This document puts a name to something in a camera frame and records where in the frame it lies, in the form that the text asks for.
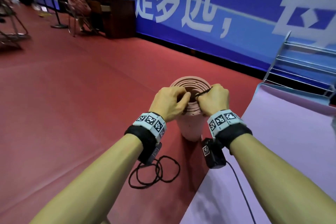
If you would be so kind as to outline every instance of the rolled-up yoga mat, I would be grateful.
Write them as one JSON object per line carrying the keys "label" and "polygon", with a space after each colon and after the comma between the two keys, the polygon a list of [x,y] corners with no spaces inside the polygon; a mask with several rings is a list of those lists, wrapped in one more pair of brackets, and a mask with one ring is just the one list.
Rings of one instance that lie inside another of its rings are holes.
{"label": "rolled-up yoga mat", "polygon": [[190,101],[184,113],[176,121],[184,138],[197,142],[202,138],[204,123],[207,120],[195,99],[195,94],[211,88],[210,84],[196,76],[186,76],[174,81],[171,86],[183,86],[191,93]]}

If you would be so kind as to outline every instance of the coiled black cord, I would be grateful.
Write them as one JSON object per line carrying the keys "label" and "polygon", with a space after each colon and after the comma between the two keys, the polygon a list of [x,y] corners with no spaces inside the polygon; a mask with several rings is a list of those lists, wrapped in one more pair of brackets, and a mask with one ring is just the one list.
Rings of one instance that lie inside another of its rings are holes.
{"label": "coiled black cord", "polygon": [[[162,168],[162,164],[161,164],[161,160],[163,158],[169,158],[171,159],[172,161],[174,161],[174,163],[178,166],[178,172],[177,174],[170,180],[165,180],[163,179],[163,168]],[[149,166],[146,166],[145,164],[143,163],[139,163],[139,165],[131,172],[129,178],[128,178],[128,184],[131,188],[133,189],[146,189],[146,188],[149,188],[150,186],[154,185],[155,183],[157,183],[158,181],[163,181],[165,183],[171,183],[172,181],[174,181],[178,175],[180,174],[180,171],[181,171],[181,166],[180,164],[174,160],[173,158],[169,157],[169,156],[166,156],[166,155],[163,155],[161,156],[159,159],[154,159],[154,161],[156,161],[156,164],[150,164]],[[139,180],[139,176],[138,176],[138,171],[141,169],[141,168],[144,168],[144,167],[150,167],[150,166],[155,166],[155,179],[152,181],[152,182],[149,182],[149,183],[146,183],[146,182],[141,182]],[[138,181],[138,183],[140,183],[142,186],[135,186],[135,185],[132,185],[131,184],[131,178],[132,178],[132,175],[136,175],[136,179]]]}
{"label": "coiled black cord", "polygon": [[239,188],[240,188],[240,190],[241,190],[241,192],[242,192],[242,194],[243,194],[243,196],[244,196],[244,199],[245,199],[245,202],[246,202],[246,204],[247,204],[247,207],[249,208],[249,211],[250,211],[250,214],[251,214],[251,217],[252,217],[253,223],[254,223],[254,224],[256,224],[256,222],[255,222],[255,219],[254,219],[254,216],[253,216],[253,213],[252,213],[252,211],[251,211],[251,208],[250,208],[250,205],[249,205],[249,202],[247,201],[247,199],[246,199],[246,196],[245,196],[245,194],[244,194],[244,191],[243,191],[243,188],[242,188],[242,186],[240,185],[240,182],[239,182],[238,176],[237,176],[237,174],[236,174],[235,170],[233,169],[232,165],[231,165],[231,164],[230,164],[228,161],[227,161],[227,163],[228,163],[228,164],[229,164],[229,166],[231,167],[231,169],[232,169],[232,171],[233,171],[233,173],[234,173],[234,175],[235,175],[235,177],[236,177],[236,179],[237,179],[237,182],[238,182]]}

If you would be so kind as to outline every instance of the red floor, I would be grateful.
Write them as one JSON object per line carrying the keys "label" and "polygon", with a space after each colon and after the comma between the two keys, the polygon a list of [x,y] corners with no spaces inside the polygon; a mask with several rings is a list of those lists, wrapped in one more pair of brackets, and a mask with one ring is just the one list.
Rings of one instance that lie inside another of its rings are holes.
{"label": "red floor", "polygon": [[[221,83],[240,116],[260,82],[137,38],[73,38],[50,28],[54,16],[16,11],[31,39],[21,42],[23,50],[0,52],[0,223],[28,223],[175,79],[193,75]],[[181,174],[145,190],[126,183],[108,216],[112,223],[180,222],[207,168],[200,145],[183,139],[175,122],[162,144],[160,154],[175,158]],[[163,166],[167,179],[175,174],[173,163]],[[141,179],[154,175],[148,168]]]}

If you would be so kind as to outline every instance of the lavender mat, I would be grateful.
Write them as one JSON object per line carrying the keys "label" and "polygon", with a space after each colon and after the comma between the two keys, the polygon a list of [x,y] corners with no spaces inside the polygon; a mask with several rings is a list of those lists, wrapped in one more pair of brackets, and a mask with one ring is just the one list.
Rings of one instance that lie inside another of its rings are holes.
{"label": "lavender mat", "polygon": [[[262,85],[243,115],[254,136],[336,200],[336,108]],[[269,224],[235,158],[234,167],[258,224]],[[209,170],[180,224],[253,223],[227,165]]]}

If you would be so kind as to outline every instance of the wooden desk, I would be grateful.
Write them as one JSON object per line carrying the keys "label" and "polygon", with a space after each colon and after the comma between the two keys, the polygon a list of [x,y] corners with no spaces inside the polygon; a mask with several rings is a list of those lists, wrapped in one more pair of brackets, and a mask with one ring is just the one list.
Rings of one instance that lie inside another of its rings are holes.
{"label": "wooden desk", "polygon": [[107,38],[119,39],[135,36],[134,0],[87,0],[92,12],[100,13]]}

